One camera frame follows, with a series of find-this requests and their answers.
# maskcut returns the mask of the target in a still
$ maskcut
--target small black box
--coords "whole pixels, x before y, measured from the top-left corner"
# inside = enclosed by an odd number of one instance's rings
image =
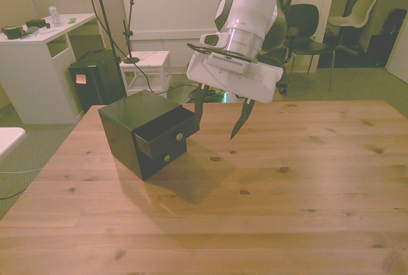
[[[47,23],[45,22],[44,19],[35,19],[35,20],[27,21],[25,24],[27,25],[27,28],[28,27],[43,28],[46,26]]]
[[[187,151],[194,112],[147,90],[99,109],[112,154],[146,180]]]

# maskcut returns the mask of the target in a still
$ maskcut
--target microphone stand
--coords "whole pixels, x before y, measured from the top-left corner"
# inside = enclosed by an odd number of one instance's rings
[[[113,57],[115,59],[115,65],[116,65],[117,73],[118,73],[118,76],[119,76],[119,82],[122,84],[121,87],[120,87],[121,90],[122,90],[122,97],[125,98],[127,96],[127,94],[126,94],[125,84],[124,84],[123,77],[122,77],[122,72],[120,71],[120,66],[119,66],[120,57],[118,57],[117,54],[116,54],[115,43],[113,42],[112,34],[111,34],[110,28],[109,28],[108,18],[106,17],[105,7],[103,6],[102,0],[99,0],[99,4],[101,5],[103,19],[105,20],[106,32],[107,32],[108,37],[109,37],[110,46],[112,47]]]
[[[132,57],[132,51],[130,50],[130,36],[133,36],[133,32],[130,30],[130,20],[132,17],[132,6],[134,4],[135,3],[133,2],[133,0],[130,0],[129,23],[127,24],[127,28],[126,28],[126,21],[123,20],[123,26],[125,27],[125,31],[123,32],[123,34],[126,36],[126,45],[127,45],[127,50],[129,51],[129,58],[126,58],[125,60],[123,60],[123,62],[127,64],[134,64],[140,61],[139,58]]]

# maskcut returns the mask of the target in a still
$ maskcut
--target chair leg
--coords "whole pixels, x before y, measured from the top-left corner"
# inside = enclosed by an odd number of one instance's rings
[[[312,66],[312,62],[313,62],[313,57],[314,55],[312,55],[312,59],[310,60],[309,69],[307,69],[307,75],[309,75],[310,67]]]
[[[335,51],[333,51],[333,55],[332,55],[332,57],[331,57],[331,68],[330,68],[330,76],[329,76],[329,92],[330,92],[330,89],[331,89],[331,87],[332,87],[332,72],[333,72],[333,68],[334,68],[334,59],[335,59],[335,56],[336,56],[336,52]]]
[[[291,79],[292,79],[292,74],[293,74],[293,67],[295,66],[295,60],[296,60],[296,54],[293,53],[293,61],[292,61],[292,68],[291,68],[291,74],[289,76],[289,82],[288,82],[288,87],[286,88],[286,92],[289,91],[289,86],[291,84]]]
[[[338,46],[337,49],[343,50],[344,52],[347,52],[347,53],[349,53],[349,54],[358,56],[358,52],[357,52],[357,51],[351,50],[350,48],[345,47],[344,45],[342,45],[343,39],[344,39],[344,33],[345,33],[345,32],[344,32],[344,29],[341,29],[341,28],[340,28],[340,31],[341,31],[341,34],[340,34],[340,43],[339,43],[339,46]]]

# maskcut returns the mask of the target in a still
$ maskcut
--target white chair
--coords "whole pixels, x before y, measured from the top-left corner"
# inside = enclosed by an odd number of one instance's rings
[[[370,12],[375,5],[377,0],[357,0],[356,4],[354,4],[353,9],[348,17],[330,17],[328,22],[331,26],[335,27],[355,27],[361,28],[363,27],[370,16]],[[342,30],[341,37],[340,37],[340,46],[338,47],[339,50],[345,50],[348,53],[353,55],[358,55],[358,52],[355,50],[351,50],[345,46],[342,46],[344,37],[344,30]]]
[[[5,158],[26,137],[26,131],[19,127],[0,127],[0,161]]]

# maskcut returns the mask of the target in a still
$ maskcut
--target water bottle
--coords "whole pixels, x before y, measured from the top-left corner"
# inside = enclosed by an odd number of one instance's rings
[[[54,22],[54,26],[55,27],[61,27],[62,23],[61,23],[61,19],[59,17],[57,8],[54,6],[53,2],[49,2],[50,6],[48,7],[48,10],[50,10],[50,14],[52,17],[52,21]]]

